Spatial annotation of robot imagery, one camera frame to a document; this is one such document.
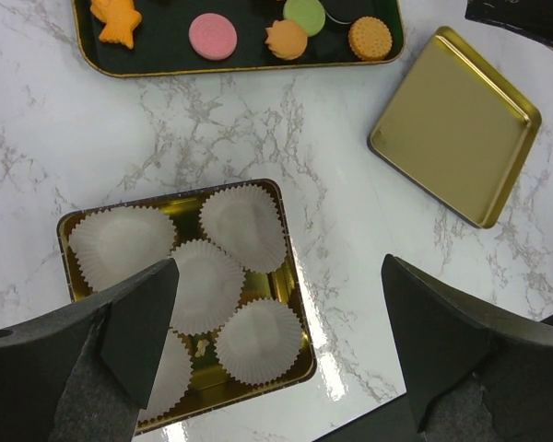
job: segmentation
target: orange fish-shaped cookie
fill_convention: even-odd
[[[133,49],[133,31],[141,23],[141,14],[133,0],[92,0],[90,12],[105,24],[99,35],[103,43],[121,43]]]

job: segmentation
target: pink round cookie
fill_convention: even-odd
[[[196,53],[207,60],[223,60],[236,49],[238,34],[231,22],[219,14],[207,13],[193,20],[188,39]]]

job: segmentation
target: green macaron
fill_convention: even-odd
[[[325,24],[325,10],[319,0],[287,0],[283,16],[301,26],[308,37],[316,35]]]

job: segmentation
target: black tray with gold rim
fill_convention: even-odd
[[[404,48],[404,30],[398,0],[372,0],[375,16],[391,31],[393,47],[380,62],[362,62],[348,45],[349,26],[326,19],[324,29],[309,38],[298,60],[276,58],[265,45],[266,28],[283,18],[284,2],[277,0],[135,0],[142,15],[134,31],[133,50],[102,43],[103,25],[90,13],[90,0],[72,0],[78,45],[86,61],[109,76],[163,76],[291,67],[342,66],[389,63]],[[188,29],[206,12],[227,17],[238,31],[238,46],[223,61],[208,61],[191,47]]]
[[[312,337],[303,307],[303,300],[301,299],[299,277],[297,276],[288,235],[287,219],[285,218],[285,209],[280,189],[272,180],[248,180],[207,189],[147,198],[124,204],[76,211],[64,215],[57,225],[57,237],[64,260],[70,297],[75,302],[90,296],[92,293],[80,272],[76,256],[69,247],[68,242],[74,227],[87,215],[121,206],[156,207],[168,215],[176,226],[179,234],[175,246],[178,246],[183,242],[193,239],[204,239],[204,234],[199,224],[199,211],[203,202],[209,196],[220,190],[241,186],[242,184],[255,184],[262,187],[276,202],[276,209],[285,229],[287,257],[280,268],[272,273],[246,271],[240,306],[258,298],[273,298],[289,306],[301,321],[303,336],[299,356],[291,369],[274,382],[252,387],[231,378],[219,364],[214,346],[217,339],[217,331],[197,334],[195,336],[180,334],[179,336],[181,336],[186,344],[191,361],[193,362],[193,377],[191,378],[189,389],[181,401],[162,417],[153,421],[139,423],[136,430],[138,434],[238,401],[244,401],[274,390],[290,387],[309,380],[315,374],[317,360],[313,350]],[[203,353],[200,352],[200,342],[205,345],[206,350]]]

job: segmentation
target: orange flower-shaped cookie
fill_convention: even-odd
[[[121,43],[133,49],[133,31],[141,23],[133,0],[92,0],[90,12],[105,24],[99,35],[103,43]]]
[[[275,21],[266,28],[266,44],[272,53],[282,60],[295,60],[307,48],[307,34],[301,26],[291,20]]]

